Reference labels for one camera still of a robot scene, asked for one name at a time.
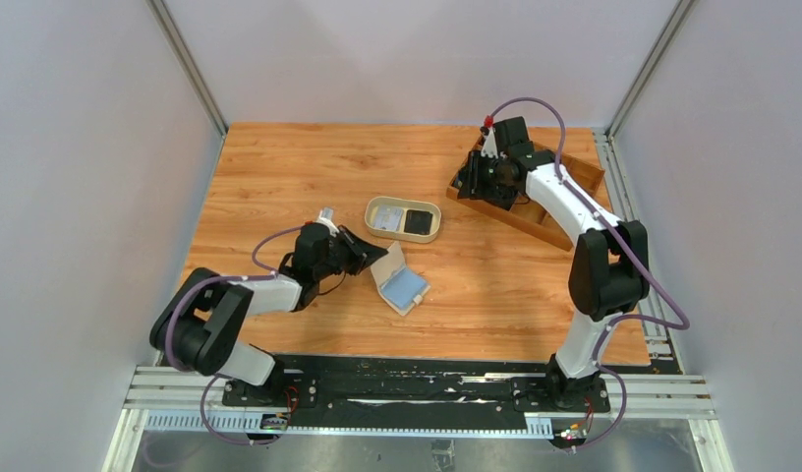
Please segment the white leather card holder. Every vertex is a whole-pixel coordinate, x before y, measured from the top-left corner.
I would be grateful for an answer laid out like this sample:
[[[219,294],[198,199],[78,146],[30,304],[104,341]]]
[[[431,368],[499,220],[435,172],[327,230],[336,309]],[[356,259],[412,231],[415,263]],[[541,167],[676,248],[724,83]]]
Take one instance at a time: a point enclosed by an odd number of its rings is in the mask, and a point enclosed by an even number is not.
[[[387,254],[371,265],[370,272],[380,298],[402,317],[420,306],[431,289],[421,275],[408,267],[399,241],[394,241]]]

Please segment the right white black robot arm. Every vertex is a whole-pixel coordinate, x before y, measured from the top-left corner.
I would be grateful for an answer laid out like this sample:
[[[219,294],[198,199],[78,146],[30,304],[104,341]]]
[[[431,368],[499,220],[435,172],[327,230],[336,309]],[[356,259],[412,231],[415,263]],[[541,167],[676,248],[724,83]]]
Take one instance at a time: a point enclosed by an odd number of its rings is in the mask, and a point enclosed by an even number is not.
[[[548,361],[544,386],[551,406],[572,409],[597,383],[604,345],[616,324],[649,294],[644,225],[598,204],[571,176],[559,149],[531,141],[521,117],[486,118],[455,185],[458,199],[488,205],[524,196],[542,207],[572,243],[568,290],[575,314]]]

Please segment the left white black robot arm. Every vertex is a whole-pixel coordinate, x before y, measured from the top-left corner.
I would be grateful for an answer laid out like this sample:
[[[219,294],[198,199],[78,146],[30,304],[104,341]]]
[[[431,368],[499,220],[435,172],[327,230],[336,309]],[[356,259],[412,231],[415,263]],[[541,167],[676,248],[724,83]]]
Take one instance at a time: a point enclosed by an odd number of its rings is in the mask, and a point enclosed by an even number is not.
[[[278,267],[262,274],[223,275],[194,269],[155,320],[150,345],[180,372],[240,381],[262,406],[285,393],[283,366],[272,354],[240,341],[246,319],[306,309],[331,275],[355,276],[387,256],[386,249],[326,220],[291,228],[296,240]]]

